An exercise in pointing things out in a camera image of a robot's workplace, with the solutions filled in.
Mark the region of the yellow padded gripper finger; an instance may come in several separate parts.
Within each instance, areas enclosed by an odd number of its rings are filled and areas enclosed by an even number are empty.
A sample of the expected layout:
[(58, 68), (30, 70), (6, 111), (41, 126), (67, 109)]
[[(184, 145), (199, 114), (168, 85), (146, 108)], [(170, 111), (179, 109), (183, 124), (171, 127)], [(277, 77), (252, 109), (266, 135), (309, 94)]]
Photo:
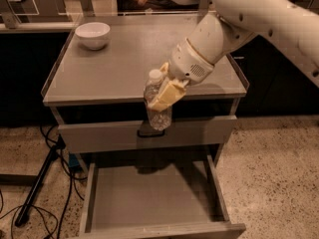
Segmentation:
[(156, 112), (162, 112), (178, 102), (186, 94), (188, 80), (166, 78), (159, 88), (156, 96), (147, 104), (147, 108)]
[(159, 70), (161, 71), (162, 75), (166, 78), (168, 76), (169, 63), (168, 62), (163, 63), (161, 67), (159, 68)]

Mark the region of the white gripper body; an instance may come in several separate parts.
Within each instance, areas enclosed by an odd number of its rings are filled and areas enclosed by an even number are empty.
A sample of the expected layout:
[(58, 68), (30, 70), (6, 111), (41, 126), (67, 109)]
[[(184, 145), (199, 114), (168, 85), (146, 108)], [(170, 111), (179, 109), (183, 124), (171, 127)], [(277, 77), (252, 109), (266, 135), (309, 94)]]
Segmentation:
[(191, 85), (200, 84), (214, 69), (214, 65), (203, 59), (188, 39), (173, 49), (168, 63), (169, 73), (174, 78), (181, 81), (189, 80)]

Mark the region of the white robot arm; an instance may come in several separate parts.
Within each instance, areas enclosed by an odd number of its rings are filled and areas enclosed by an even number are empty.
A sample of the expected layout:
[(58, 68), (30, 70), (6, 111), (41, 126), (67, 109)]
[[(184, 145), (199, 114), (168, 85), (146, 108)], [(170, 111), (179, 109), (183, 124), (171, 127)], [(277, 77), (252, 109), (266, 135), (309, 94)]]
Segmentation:
[(319, 15), (288, 0), (212, 0), (195, 29), (161, 69), (166, 79), (148, 107), (161, 112), (178, 102), (186, 87), (201, 83), (215, 64), (259, 35), (274, 45), (312, 83), (318, 82)]

